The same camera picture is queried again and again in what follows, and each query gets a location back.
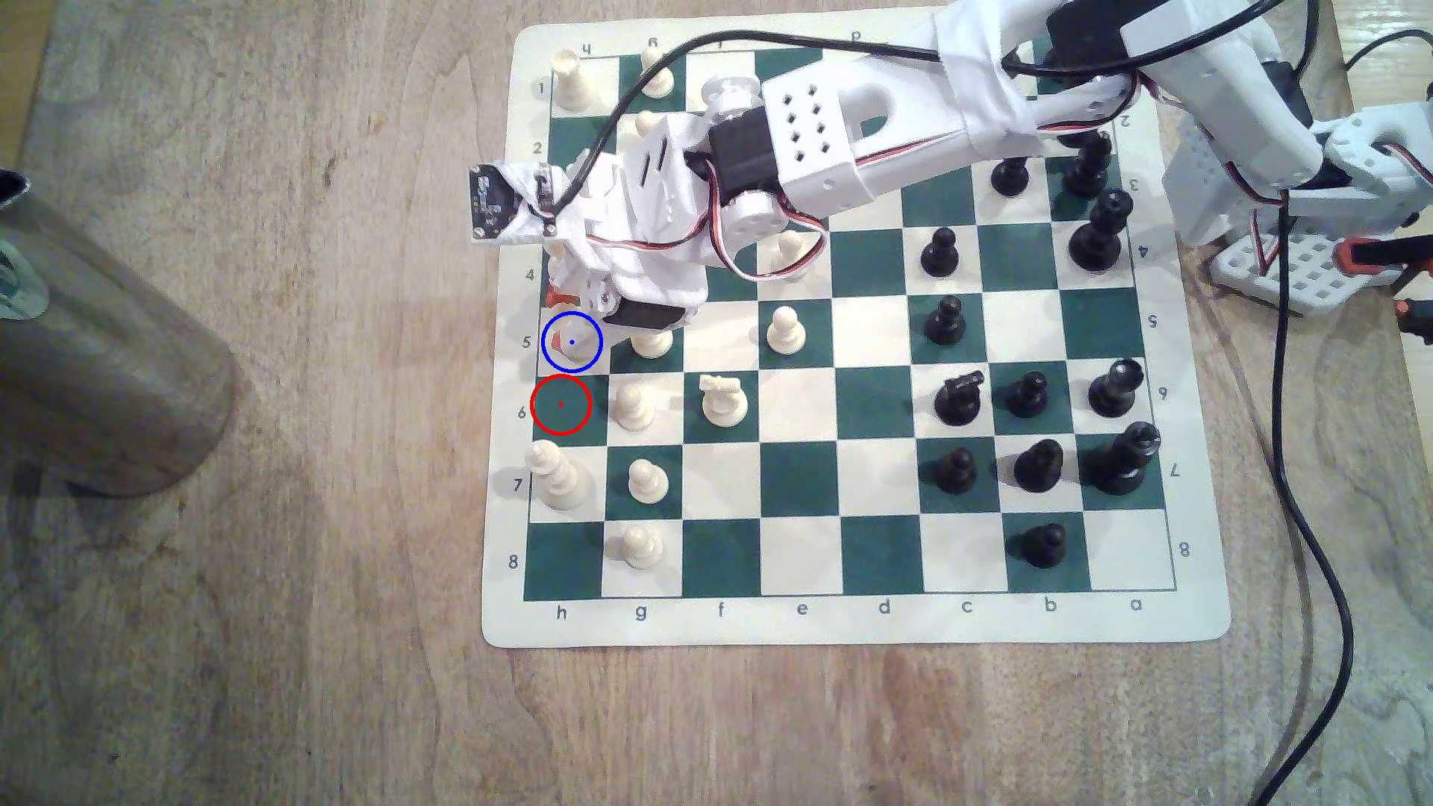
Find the wood grain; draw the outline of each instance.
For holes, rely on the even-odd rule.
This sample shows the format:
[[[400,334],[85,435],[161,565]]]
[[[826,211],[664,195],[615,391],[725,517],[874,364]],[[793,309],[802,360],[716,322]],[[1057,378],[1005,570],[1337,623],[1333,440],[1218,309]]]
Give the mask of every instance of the wood grain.
[[[229,436],[162,495],[80,498],[10,470],[0,797],[1247,800],[1290,714],[1307,723],[1323,701],[1337,632],[1268,482],[1273,311],[1192,262],[1225,638],[483,643],[496,257],[467,244],[461,176],[502,156],[513,37],[539,22],[838,6],[62,6],[27,166],[212,326],[244,377]],[[1318,69],[1317,105],[1336,112],[1344,85]],[[1360,640],[1348,701],[1287,803],[1433,799],[1433,512],[1386,311],[1370,294],[1294,327],[1290,473]]]

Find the black pawn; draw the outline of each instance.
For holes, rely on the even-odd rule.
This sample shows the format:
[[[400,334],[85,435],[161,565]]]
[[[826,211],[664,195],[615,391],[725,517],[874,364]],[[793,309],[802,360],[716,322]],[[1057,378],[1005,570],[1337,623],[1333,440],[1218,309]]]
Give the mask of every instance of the black pawn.
[[[1135,423],[1091,457],[1091,482],[1109,495],[1129,495],[1145,480],[1145,468],[1164,437],[1149,423]]]
[[[960,265],[960,252],[956,251],[956,232],[949,227],[936,229],[930,237],[930,245],[920,252],[920,267],[931,277],[950,277]]]
[[[1027,156],[1002,159],[990,172],[990,186],[1002,196],[1017,196],[1030,186],[1030,171],[1025,166]]]
[[[980,414],[982,383],[982,371],[946,380],[936,393],[936,416],[940,422],[947,426],[969,426]]]
[[[1039,416],[1039,413],[1043,412],[1045,406],[1050,402],[1050,396],[1046,392],[1049,384],[1050,381],[1046,380],[1045,373],[1025,373],[1025,377],[1010,386],[1010,393],[1005,400],[1005,407],[1022,420]]]
[[[1109,271],[1119,261],[1119,234],[1134,209],[1135,199],[1125,191],[1116,188],[1101,194],[1095,209],[1089,211],[1089,224],[1070,237],[1070,258],[1085,271]]]
[[[926,317],[926,338],[950,347],[966,336],[966,317],[960,313],[960,297],[943,297]]]
[[[1145,383],[1145,369],[1134,359],[1121,359],[1089,384],[1089,407],[1101,417],[1123,417],[1135,407],[1135,390]]]
[[[1025,492],[1050,492],[1065,470],[1065,449],[1042,439],[1015,459],[1015,483]]]
[[[1065,191],[1082,199],[1092,199],[1109,182],[1109,156],[1115,152],[1109,135],[1099,132],[1085,141],[1079,156],[1065,168]]]
[[[1046,523],[1016,535],[1015,548],[1020,559],[1036,568],[1055,568],[1065,561],[1065,526]]]
[[[964,495],[976,486],[976,457],[964,447],[957,447],[936,463],[936,485],[950,495]]]

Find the chess mat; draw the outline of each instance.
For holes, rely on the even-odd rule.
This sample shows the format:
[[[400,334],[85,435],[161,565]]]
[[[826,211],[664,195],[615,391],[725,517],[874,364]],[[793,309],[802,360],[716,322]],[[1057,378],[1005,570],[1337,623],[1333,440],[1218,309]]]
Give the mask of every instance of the chess mat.
[[[757,27],[888,40],[923,9],[767,17],[632,20],[537,26],[514,46],[509,87],[510,161],[567,165],[588,148],[615,99],[641,73],[636,53],[711,30]],[[547,63],[572,47],[598,86],[592,108],[550,100]],[[1022,54],[1039,59],[1048,43]],[[694,110],[711,75],[758,79],[843,52],[725,43],[672,66],[674,92],[639,96],[612,149],[636,138],[636,112]],[[1029,95],[1058,92],[1025,80]],[[1115,141],[1111,186],[1135,198],[1125,254],[1093,275],[1066,244],[1091,202],[1063,192],[1075,152],[1029,162],[1015,199],[977,163],[831,217],[830,248],[804,277],[751,284],[708,270],[709,297],[648,360],[629,343],[602,350],[575,377],[537,344],[560,310],[543,308],[546,255],[506,248],[499,268],[490,489],[484,529],[483,631],[502,647],[662,644],[856,644],[974,641],[1194,641],[1230,624],[1228,592],[1179,264],[1168,204],[1156,106],[1142,98],[1106,126]],[[956,232],[960,267],[933,278],[919,265],[937,227]],[[774,242],[737,255],[767,271]],[[941,295],[964,304],[966,337],[953,347],[921,334]],[[765,343],[780,305],[797,310],[805,347],[782,356]],[[573,318],[567,317],[566,323]],[[1091,381],[1116,359],[1146,370],[1134,410],[1091,410]],[[980,416],[941,423],[934,394],[947,377],[986,374]],[[1023,420],[1003,406],[1026,371],[1050,381],[1050,403]],[[701,412],[701,374],[741,380],[747,417],[722,429]],[[535,386],[542,381],[535,393]],[[610,419],[618,389],[641,383],[658,407],[629,433]],[[550,436],[536,422],[555,432]],[[1089,453],[1128,425],[1164,435],[1159,457],[1132,495],[1082,483]],[[1056,488],[1013,480],[1015,457],[1040,439],[1066,450]],[[588,501],[553,511],[532,495],[523,457],[552,439],[593,479]],[[933,465],[954,447],[977,459],[969,493],[950,496]],[[656,505],[628,492],[628,466],[648,459],[671,489]],[[612,541],[641,522],[663,541],[656,568],[638,571]],[[1060,523],[1069,552],[1037,569],[1007,541]]]

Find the white chess piece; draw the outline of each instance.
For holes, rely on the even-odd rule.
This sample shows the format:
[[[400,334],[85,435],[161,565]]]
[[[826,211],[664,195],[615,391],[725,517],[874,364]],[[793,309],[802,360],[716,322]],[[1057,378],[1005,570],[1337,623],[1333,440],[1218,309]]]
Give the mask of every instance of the white chess piece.
[[[672,349],[672,331],[666,330],[652,336],[633,336],[632,350],[643,359],[661,359]]]
[[[662,56],[665,56],[665,53],[655,47],[643,47],[641,54],[642,72],[645,73],[652,67],[652,65],[656,65]],[[672,95],[674,86],[676,86],[676,80],[672,77],[671,67],[662,67],[662,72],[652,76],[652,80],[646,82],[646,86],[642,87],[642,95],[648,98],[666,98],[668,95]]]
[[[662,538],[641,523],[622,532],[622,559],[639,571],[652,568],[662,559]]]
[[[646,396],[646,390],[635,383],[629,383],[618,390],[616,404],[612,407],[612,419],[629,432],[645,430],[656,417],[656,406]]]
[[[714,426],[729,429],[745,419],[747,393],[739,379],[704,374],[696,387],[706,393],[702,396],[702,413]]]
[[[557,85],[552,87],[552,99],[557,106],[567,112],[582,112],[596,99],[592,82],[582,72],[582,59],[570,47],[552,54],[552,72]]]
[[[666,470],[646,459],[628,466],[628,492],[642,503],[656,503],[666,498],[668,485]]]
[[[781,305],[771,314],[767,344],[771,344],[771,349],[782,356],[790,356],[805,347],[805,326],[797,318],[797,311],[792,307]]]
[[[537,498],[553,509],[572,509],[588,499],[592,476],[575,465],[552,440],[539,439],[527,449]]]

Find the black cable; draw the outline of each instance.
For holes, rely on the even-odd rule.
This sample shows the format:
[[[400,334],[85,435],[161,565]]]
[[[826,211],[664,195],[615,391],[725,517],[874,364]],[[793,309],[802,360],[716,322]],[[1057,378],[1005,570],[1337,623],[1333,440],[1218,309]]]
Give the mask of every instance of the black cable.
[[[1344,597],[1343,585],[1338,584],[1338,577],[1334,574],[1333,565],[1328,564],[1328,556],[1324,555],[1323,546],[1318,545],[1318,538],[1308,528],[1308,521],[1304,519],[1304,512],[1298,508],[1298,501],[1294,499],[1294,490],[1290,489],[1288,475],[1284,470],[1284,359],[1288,351],[1290,295],[1288,231],[1293,224],[1288,218],[1288,191],[1284,191],[1281,196],[1283,207],[1278,208],[1278,330],[1274,336],[1274,396],[1270,417],[1271,440],[1274,443],[1274,488],[1278,490],[1278,498],[1284,502],[1284,509],[1288,511],[1290,519],[1294,521],[1294,526],[1298,528],[1298,534],[1304,538],[1304,544],[1308,545],[1308,554],[1314,555],[1314,562],[1318,564],[1318,571],[1323,572],[1324,581],[1328,584],[1328,592],[1334,598],[1334,608],[1338,611],[1341,653],[1338,657],[1338,675],[1334,678],[1334,687],[1328,693],[1328,701],[1324,703],[1318,716],[1314,717],[1314,723],[1308,726],[1308,733],[1304,734],[1304,739],[1288,753],[1284,763],[1278,766],[1268,779],[1268,783],[1264,784],[1264,789],[1255,795],[1252,800],[1254,806],[1268,806],[1274,800],[1278,787],[1284,784],[1284,780],[1288,779],[1294,767],[1304,759],[1310,747],[1318,741],[1324,729],[1328,727],[1328,720],[1338,710],[1338,703],[1343,701],[1344,691],[1348,688],[1348,678],[1353,675],[1353,614],[1348,611],[1348,598]]]
[[[1394,33],[1390,33],[1389,36],[1380,36],[1379,39],[1370,42],[1369,44],[1364,44],[1361,50],[1358,50],[1357,53],[1353,54],[1353,59],[1348,59],[1347,62],[1344,62],[1344,69],[1346,70],[1351,70],[1354,65],[1357,65],[1358,62],[1363,62],[1364,56],[1373,53],[1374,50],[1377,50],[1379,47],[1383,47],[1384,44],[1387,44],[1390,42],[1394,42],[1394,40],[1399,40],[1399,39],[1409,39],[1409,37],[1414,37],[1414,36],[1419,37],[1419,39],[1422,39],[1423,42],[1426,42],[1429,44],[1433,44],[1433,33],[1429,33],[1429,32],[1426,32],[1423,29],[1407,29],[1407,30],[1394,32]]]

